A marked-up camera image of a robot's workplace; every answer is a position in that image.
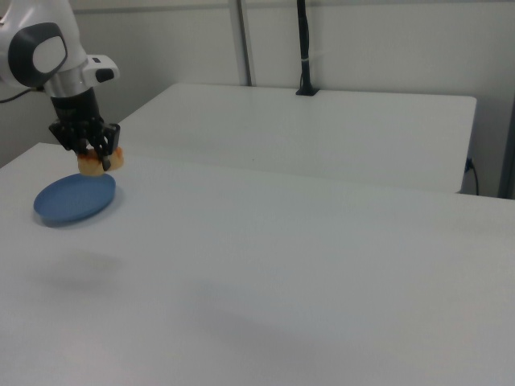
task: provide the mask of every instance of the black pole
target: black pole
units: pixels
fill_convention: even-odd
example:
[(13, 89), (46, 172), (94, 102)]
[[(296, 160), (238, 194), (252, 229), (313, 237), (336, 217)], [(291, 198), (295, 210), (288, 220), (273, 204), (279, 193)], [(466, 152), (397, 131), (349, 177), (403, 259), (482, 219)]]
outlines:
[(297, 0), (297, 15), (299, 16), (300, 59), (302, 64), (302, 80), (297, 95), (312, 97), (317, 91), (311, 85), (309, 68), (309, 26), (307, 25), (306, 1)]

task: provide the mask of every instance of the table surface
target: table surface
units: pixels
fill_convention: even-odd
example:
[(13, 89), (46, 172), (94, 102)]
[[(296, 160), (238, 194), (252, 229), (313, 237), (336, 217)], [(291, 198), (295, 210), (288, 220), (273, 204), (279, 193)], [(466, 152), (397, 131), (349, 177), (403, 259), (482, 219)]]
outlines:
[(467, 96), (175, 84), (121, 122), (132, 154), (428, 191), (461, 190)]
[(128, 154), (42, 224), (73, 154), (0, 170), (0, 384), (515, 384), (515, 203)]

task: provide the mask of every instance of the white wall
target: white wall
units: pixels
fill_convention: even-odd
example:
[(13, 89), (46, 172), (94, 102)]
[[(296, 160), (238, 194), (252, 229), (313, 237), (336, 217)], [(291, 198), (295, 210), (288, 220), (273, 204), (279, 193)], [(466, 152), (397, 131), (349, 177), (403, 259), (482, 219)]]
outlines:
[[(324, 3), (308, 7), (313, 83), (476, 97), (470, 154), (481, 194), (496, 195), (515, 95), (515, 3)], [(245, 4), (254, 83), (298, 87), (295, 2)], [(463, 188), (473, 191), (472, 173)]]
[[(0, 14), (7, 3), (0, 0)], [(107, 121), (122, 120), (176, 82), (243, 82), (233, 9), (225, 0), (124, 0), (110, 2), (102, 11), (90, 8), (105, 2), (72, 3), (79, 9), (76, 18), (86, 51), (109, 55), (122, 73), (121, 79), (97, 88)], [(17, 91), (0, 86), (0, 98)], [(0, 166), (37, 142), (54, 142), (47, 128), (55, 118), (44, 95), (0, 105)]]

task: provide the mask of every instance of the food item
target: food item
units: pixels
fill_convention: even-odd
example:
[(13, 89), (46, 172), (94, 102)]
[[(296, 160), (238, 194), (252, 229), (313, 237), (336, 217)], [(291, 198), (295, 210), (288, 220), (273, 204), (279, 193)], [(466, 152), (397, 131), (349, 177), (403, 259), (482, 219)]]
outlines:
[[(123, 166), (123, 149), (119, 146), (109, 158), (111, 167), (109, 171), (120, 169)], [(97, 157), (97, 152), (94, 149), (89, 149), (87, 154), (79, 154), (77, 157), (79, 163), (79, 172), (82, 175), (96, 177), (104, 174), (102, 162)]]

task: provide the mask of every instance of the power cord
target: power cord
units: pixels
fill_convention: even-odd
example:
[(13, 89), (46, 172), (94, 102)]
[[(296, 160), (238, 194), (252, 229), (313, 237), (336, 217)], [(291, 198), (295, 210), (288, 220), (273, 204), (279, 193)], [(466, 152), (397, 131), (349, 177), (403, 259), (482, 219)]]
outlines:
[(469, 170), (474, 172), (474, 178), (476, 179), (476, 195), (480, 195), (480, 180), (477, 178), (477, 170), (472, 158), (467, 158), (467, 163), (465, 163), (465, 173)]
[(10, 98), (7, 98), (7, 99), (3, 99), (3, 100), (0, 100), (0, 104), (1, 103), (7, 103), (7, 102), (12, 102), (20, 97), (23, 97), (25, 94), (28, 94), (29, 92), (31, 91), (37, 91), (37, 92), (41, 92), (43, 91), (43, 87), (38, 87), (38, 88), (28, 88), (27, 90), (25, 91), (22, 91), (20, 94), (16, 94)]

